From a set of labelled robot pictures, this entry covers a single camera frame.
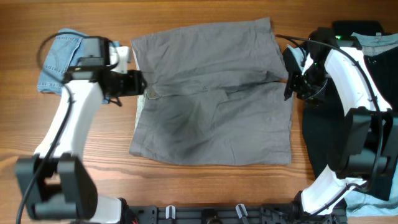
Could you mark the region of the grey shorts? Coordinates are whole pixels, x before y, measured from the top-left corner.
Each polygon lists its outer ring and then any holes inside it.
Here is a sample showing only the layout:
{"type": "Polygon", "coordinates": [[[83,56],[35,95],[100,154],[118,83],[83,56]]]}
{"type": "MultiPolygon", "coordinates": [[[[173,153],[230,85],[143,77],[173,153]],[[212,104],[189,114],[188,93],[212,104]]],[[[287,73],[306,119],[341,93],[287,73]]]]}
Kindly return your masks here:
{"type": "Polygon", "coordinates": [[[129,152],[178,165],[291,163],[293,101],[267,17],[131,42],[147,81],[129,152]]]}

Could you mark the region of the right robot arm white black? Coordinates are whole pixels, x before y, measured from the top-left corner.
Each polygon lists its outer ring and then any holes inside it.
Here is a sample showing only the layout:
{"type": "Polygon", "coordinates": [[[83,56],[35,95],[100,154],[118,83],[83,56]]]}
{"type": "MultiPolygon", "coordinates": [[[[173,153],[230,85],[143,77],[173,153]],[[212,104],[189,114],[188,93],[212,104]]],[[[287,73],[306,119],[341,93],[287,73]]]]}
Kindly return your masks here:
{"type": "Polygon", "coordinates": [[[286,61],[289,78],[285,98],[324,100],[333,85],[342,110],[338,130],[327,133],[316,125],[319,140],[327,143],[327,163],[314,183],[289,203],[291,221],[315,221],[332,213],[350,192],[369,192],[378,177],[390,176],[396,166],[392,147],[397,116],[381,96],[365,64],[357,38],[342,39],[320,27],[308,38],[289,37],[302,60],[286,61]]]}

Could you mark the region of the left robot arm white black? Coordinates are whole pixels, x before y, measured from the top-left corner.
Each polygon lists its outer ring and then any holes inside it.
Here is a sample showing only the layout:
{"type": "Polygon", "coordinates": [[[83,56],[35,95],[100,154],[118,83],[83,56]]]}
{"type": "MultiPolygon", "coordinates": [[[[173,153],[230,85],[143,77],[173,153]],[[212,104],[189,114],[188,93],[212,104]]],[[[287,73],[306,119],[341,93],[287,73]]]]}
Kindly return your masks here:
{"type": "Polygon", "coordinates": [[[143,94],[147,82],[137,70],[74,70],[67,72],[63,94],[50,129],[30,158],[20,158],[15,172],[23,212],[33,220],[70,220],[75,223],[137,223],[123,198],[99,195],[81,158],[92,120],[105,96],[143,94]]]}

